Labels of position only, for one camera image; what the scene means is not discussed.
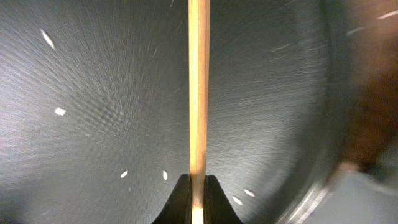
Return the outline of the round black tray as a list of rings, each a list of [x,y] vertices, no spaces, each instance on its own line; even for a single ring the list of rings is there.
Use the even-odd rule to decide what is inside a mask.
[[[206,171],[300,223],[349,105],[341,1],[212,1]],[[186,1],[1,2],[1,220],[151,223],[189,170]]]

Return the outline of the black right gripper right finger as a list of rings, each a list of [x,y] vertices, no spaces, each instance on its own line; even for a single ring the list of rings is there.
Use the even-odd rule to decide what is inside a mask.
[[[206,176],[204,196],[205,224],[243,224],[213,175]]]

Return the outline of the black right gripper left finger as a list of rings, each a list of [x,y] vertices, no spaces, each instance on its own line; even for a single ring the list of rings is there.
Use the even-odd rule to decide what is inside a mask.
[[[192,183],[188,174],[179,177],[163,209],[152,224],[192,223]]]

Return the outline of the wooden chopstick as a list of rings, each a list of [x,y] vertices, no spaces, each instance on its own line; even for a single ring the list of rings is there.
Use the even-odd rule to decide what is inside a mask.
[[[210,65],[210,0],[188,1],[189,142],[192,224],[204,224]]]

